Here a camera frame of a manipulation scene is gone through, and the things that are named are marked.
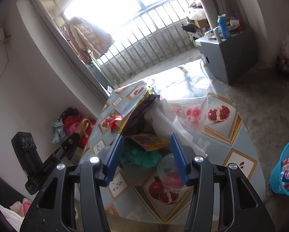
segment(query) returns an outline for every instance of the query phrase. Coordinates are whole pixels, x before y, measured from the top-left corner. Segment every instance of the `power cord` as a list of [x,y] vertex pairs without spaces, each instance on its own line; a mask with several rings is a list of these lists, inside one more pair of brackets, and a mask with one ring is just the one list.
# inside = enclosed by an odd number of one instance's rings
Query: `power cord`
[[8,56],[8,49],[7,49],[7,45],[6,45],[6,43],[4,43],[5,44],[5,47],[6,47],[6,54],[7,54],[7,63],[6,63],[6,66],[5,66],[5,69],[3,70],[3,72],[0,74],[0,77],[3,75],[3,73],[5,72],[5,70],[6,70],[6,68],[7,68],[7,66],[8,66],[8,63],[9,63],[9,56]]

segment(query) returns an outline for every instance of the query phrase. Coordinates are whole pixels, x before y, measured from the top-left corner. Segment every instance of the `jacket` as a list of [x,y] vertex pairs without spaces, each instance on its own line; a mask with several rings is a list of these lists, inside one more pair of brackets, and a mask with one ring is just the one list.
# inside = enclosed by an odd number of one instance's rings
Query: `jacket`
[[69,26],[79,47],[84,51],[91,50],[96,59],[105,54],[114,43],[110,34],[83,18],[71,18]]

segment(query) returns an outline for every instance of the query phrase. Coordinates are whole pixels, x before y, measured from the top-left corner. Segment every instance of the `blue trash bin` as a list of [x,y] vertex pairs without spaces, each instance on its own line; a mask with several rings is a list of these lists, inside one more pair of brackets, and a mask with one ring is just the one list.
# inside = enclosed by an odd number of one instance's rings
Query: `blue trash bin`
[[281,169],[282,169],[282,162],[289,158],[289,142],[284,147],[279,162],[276,164],[274,169],[271,172],[269,184],[270,188],[274,193],[277,194],[286,194],[289,196],[289,190],[286,190],[282,185],[282,179],[281,179]]

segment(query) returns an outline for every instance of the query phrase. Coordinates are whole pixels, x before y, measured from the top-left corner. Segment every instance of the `metal screw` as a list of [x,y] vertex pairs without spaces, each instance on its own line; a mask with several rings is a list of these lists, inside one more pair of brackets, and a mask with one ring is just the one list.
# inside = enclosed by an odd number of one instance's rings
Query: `metal screw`
[[91,162],[91,163],[97,163],[97,162],[99,162],[99,157],[97,157],[97,156],[91,157],[91,158],[90,158],[90,162]]
[[58,164],[56,167],[58,170],[62,170],[65,168],[65,164]]
[[201,157],[201,156],[196,156],[196,157],[194,157],[194,160],[195,160],[196,162],[203,162],[203,161],[204,161],[204,158]]
[[235,163],[230,163],[228,166],[232,170],[236,170],[238,168],[238,166]]

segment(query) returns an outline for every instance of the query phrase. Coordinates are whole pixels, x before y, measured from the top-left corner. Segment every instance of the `clear plastic bag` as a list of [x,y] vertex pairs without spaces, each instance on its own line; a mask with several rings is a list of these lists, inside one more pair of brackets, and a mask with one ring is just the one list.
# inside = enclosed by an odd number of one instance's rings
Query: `clear plastic bag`
[[188,132],[203,132],[208,107],[208,96],[167,100],[178,116],[178,121]]

